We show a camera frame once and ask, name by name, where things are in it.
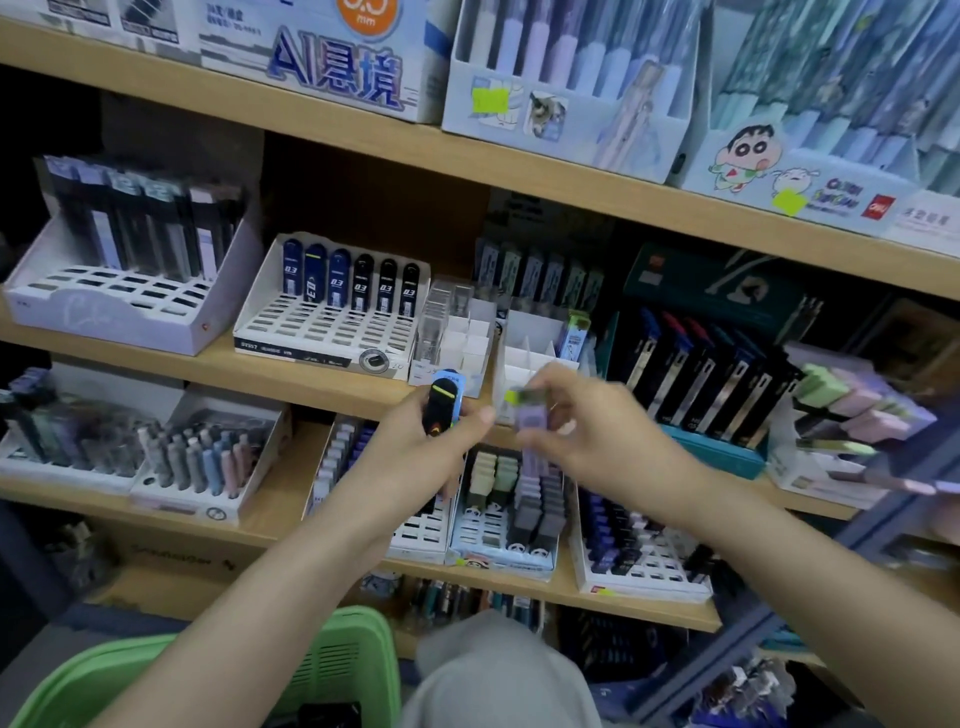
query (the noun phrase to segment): person's right hand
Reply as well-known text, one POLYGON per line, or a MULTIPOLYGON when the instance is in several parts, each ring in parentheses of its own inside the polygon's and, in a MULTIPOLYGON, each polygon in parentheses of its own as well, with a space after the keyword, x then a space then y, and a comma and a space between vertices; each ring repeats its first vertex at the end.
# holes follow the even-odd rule
POLYGON ((697 500, 708 486, 707 467, 664 433, 630 390, 560 364, 548 364, 527 387, 547 389, 552 407, 548 430, 517 434, 522 446, 601 496, 690 529, 697 500), (571 420, 572 432, 556 432, 571 420))

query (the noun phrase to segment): round logo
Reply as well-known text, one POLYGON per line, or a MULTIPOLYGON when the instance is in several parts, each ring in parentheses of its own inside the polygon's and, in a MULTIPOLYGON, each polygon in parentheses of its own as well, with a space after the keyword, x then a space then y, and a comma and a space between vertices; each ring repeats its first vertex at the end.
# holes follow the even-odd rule
POLYGON ((355 33, 366 37, 385 36, 399 15, 399 0, 337 0, 344 21, 355 33))
POLYGON ((380 349, 367 349, 360 354, 360 366, 372 375, 382 375, 390 369, 390 358, 380 349))

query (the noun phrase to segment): green basket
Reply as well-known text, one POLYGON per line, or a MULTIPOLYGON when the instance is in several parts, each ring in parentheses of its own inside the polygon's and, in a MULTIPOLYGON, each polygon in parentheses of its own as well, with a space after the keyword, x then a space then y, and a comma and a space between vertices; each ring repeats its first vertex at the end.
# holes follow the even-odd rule
MULTIPOLYGON (((83 728, 175 637, 118 640, 81 652, 37 686, 10 728, 83 728)), ((391 728, 400 713, 394 636, 383 616, 366 607, 333 613, 274 712, 283 716, 303 703, 350 702, 360 703, 364 728, 391 728)))

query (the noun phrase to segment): white cartoon dog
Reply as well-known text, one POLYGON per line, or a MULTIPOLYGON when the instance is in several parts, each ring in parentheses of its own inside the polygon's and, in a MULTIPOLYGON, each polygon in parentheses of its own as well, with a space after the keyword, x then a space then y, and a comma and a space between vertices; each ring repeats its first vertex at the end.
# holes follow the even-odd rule
POLYGON ((777 197, 778 194, 787 189, 796 192, 798 195, 803 194, 813 184, 814 177, 820 177, 819 169, 793 167, 792 169, 784 169, 782 172, 776 172, 774 174, 773 196, 777 197))

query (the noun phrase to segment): deli logo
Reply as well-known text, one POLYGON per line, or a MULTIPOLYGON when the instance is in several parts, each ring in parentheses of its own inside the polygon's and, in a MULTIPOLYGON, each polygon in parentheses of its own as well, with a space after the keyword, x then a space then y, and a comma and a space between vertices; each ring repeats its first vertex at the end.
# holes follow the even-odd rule
POLYGON ((863 211, 863 215, 861 215, 861 217, 869 217, 871 220, 879 220, 885 214, 887 214, 887 211, 896 201, 896 197, 889 197, 888 195, 876 195, 870 204, 867 205, 867 208, 863 211))

